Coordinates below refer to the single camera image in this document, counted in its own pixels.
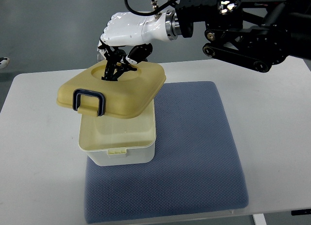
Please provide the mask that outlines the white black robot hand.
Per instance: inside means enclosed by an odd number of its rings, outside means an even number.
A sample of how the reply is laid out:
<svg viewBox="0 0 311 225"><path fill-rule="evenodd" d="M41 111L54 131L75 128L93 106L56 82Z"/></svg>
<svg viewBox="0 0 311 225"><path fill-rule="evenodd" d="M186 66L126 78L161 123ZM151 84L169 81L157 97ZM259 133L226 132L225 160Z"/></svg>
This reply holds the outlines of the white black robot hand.
<svg viewBox="0 0 311 225"><path fill-rule="evenodd" d="M136 65L151 54L153 40L172 41L179 35L181 30L173 10L151 16L119 12L104 28L98 52L105 60L111 60L115 55L118 63Z"/></svg>

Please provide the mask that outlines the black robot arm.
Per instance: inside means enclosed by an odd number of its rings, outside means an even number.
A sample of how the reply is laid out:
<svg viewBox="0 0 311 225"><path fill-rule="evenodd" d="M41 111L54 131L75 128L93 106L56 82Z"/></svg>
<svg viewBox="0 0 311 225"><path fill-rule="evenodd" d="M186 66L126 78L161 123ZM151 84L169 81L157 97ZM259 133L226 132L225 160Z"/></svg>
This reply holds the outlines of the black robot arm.
<svg viewBox="0 0 311 225"><path fill-rule="evenodd" d="M205 55L258 72L286 57L311 57L311 0L169 0L172 30L190 38L204 22Z"/></svg>

